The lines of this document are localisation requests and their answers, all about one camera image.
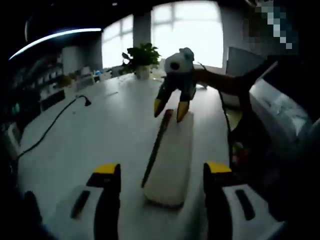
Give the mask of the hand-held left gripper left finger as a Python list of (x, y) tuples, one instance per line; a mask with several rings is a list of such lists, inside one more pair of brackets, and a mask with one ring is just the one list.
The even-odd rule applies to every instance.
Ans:
[(117, 240), (121, 165), (98, 166), (56, 205), (47, 227), (58, 240)]

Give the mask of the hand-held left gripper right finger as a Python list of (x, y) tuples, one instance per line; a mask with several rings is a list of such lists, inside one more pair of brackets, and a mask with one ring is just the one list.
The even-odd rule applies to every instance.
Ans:
[(231, 168), (207, 161), (203, 165), (203, 191), (209, 240), (275, 240), (285, 229), (267, 202)]

